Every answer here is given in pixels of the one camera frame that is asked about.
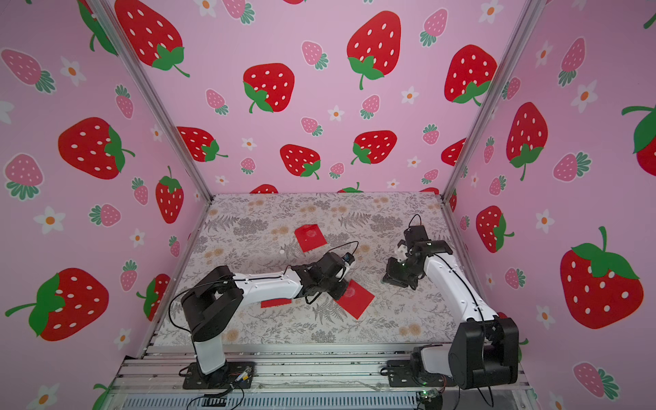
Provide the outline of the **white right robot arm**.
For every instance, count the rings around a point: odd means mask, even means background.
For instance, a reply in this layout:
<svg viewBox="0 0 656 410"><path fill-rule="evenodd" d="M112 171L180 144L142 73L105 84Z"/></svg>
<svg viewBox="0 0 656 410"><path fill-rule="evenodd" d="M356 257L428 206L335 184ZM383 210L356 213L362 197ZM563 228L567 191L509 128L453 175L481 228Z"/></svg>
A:
<svg viewBox="0 0 656 410"><path fill-rule="evenodd" d="M439 288L457 330L448 344L415 348L410 378L419 385L439 379L463 390L514 384L519 377L519 329L478 295L443 240L428 238L425 227L410 225L383 282L417 290L428 278Z"/></svg>

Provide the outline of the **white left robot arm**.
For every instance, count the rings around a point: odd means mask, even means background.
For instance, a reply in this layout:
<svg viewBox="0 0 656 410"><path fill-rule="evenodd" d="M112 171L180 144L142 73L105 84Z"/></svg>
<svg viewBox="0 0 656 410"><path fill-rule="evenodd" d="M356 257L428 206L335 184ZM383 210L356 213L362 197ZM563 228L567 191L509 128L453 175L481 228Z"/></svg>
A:
<svg viewBox="0 0 656 410"><path fill-rule="evenodd" d="M198 371L210 376L226 367L222 333L242 306L276 299L302 299L307 304L324 294L337 301L349 286L346 275L355 264L349 252L329 251L315 262L287 266L280 272L234 273L218 266L180 299L191 332Z"/></svg>

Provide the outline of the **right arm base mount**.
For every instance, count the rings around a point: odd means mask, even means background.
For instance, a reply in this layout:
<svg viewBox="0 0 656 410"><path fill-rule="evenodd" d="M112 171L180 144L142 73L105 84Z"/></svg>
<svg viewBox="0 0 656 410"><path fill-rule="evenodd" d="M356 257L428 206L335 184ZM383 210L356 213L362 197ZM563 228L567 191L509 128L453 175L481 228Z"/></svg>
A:
<svg viewBox="0 0 656 410"><path fill-rule="evenodd" d="M388 360L379 371L390 387L455 387L449 368L449 344L415 347L406 360Z"/></svg>

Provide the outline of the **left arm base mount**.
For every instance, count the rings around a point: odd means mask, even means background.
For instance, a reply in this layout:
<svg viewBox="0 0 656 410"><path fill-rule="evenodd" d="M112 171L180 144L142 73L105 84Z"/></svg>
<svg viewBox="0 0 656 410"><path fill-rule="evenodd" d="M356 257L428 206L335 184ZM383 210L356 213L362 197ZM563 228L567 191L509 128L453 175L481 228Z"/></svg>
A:
<svg viewBox="0 0 656 410"><path fill-rule="evenodd" d="M252 361L227 361L223 367L204 374L197 362L186 368L183 389L187 391L226 390L229 388L247 390L251 387L256 364Z"/></svg>

